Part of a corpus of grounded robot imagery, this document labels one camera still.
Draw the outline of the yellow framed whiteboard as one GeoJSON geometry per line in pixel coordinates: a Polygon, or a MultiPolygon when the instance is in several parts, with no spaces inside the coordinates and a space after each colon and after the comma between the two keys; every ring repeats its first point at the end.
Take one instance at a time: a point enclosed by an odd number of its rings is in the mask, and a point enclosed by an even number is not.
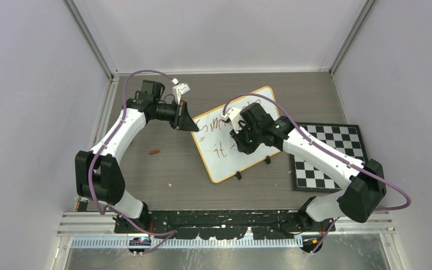
{"type": "Polygon", "coordinates": [[[192,137],[205,165],[210,180],[220,183],[238,172],[265,161],[266,157],[278,154],[280,150],[261,144],[250,154],[238,152],[236,142],[231,138],[232,125],[224,123],[221,115],[224,105],[220,105],[193,118],[199,127],[192,137]]]}

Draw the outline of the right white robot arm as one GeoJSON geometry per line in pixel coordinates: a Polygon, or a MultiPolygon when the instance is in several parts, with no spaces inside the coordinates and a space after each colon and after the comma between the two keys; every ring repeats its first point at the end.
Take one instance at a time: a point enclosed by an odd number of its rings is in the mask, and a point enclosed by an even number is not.
{"type": "Polygon", "coordinates": [[[296,212],[296,222],[303,231],[312,231],[321,222],[337,217],[364,223],[386,195],[386,185],[377,180],[383,174],[380,163],[346,156],[287,116],[274,119],[259,103],[244,109],[231,108],[222,119],[232,124],[229,135],[239,152],[250,155],[260,145],[275,147],[312,164],[340,187],[336,193],[309,198],[296,212]]]}

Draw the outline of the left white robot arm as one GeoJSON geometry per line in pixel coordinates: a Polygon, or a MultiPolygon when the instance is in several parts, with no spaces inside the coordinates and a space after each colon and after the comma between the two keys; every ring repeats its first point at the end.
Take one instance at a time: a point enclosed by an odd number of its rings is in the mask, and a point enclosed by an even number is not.
{"type": "Polygon", "coordinates": [[[120,162],[127,148],[151,120],[168,122],[178,131],[199,130],[189,115],[187,102],[181,99],[189,86],[176,79],[173,83],[174,99],[167,103],[162,98],[164,85],[144,80],[135,97],[126,100],[117,121],[103,139],[89,151],[79,151],[75,157],[77,194],[100,207],[108,206],[119,215],[119,222],[137,233],[149,228],[151,218],[147,204],[126,190],[120,162]]]}

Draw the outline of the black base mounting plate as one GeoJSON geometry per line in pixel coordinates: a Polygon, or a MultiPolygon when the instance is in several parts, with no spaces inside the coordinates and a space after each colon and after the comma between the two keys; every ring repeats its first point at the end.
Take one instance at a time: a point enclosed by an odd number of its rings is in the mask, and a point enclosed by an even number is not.
{"type": "Polygon", "coordinates": [[[136,233],[136,227],[149,231],[158,239],[174,231],[179,240],[233,240],[251,234],[255,240],[291,239],[300,233],[321,236],[332,219],[310,222],[296,210],[155,210],[138,219],[115,219],[115,233],[136,233]]]}

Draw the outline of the black white chessboard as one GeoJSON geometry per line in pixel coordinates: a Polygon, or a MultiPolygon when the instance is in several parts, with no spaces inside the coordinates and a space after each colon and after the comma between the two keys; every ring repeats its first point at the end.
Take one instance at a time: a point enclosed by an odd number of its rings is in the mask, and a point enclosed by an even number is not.
{"type": "MultiPolygon", "coordinates": [[[[368,162],[362,132],[358,125],[300,122],[299,126],[310,136],[340,152],[342,158],[368,162]]],[[[292,190],[327,193],[340,191],[340,186],[326,172],[335,172],[335,166],[343,166],[344,163],[318,147],[312,146],[311,149],[316,152],[318,158],[323,160],[311,158],[307,161],[299,156],[289,155],[292,190]]]]}

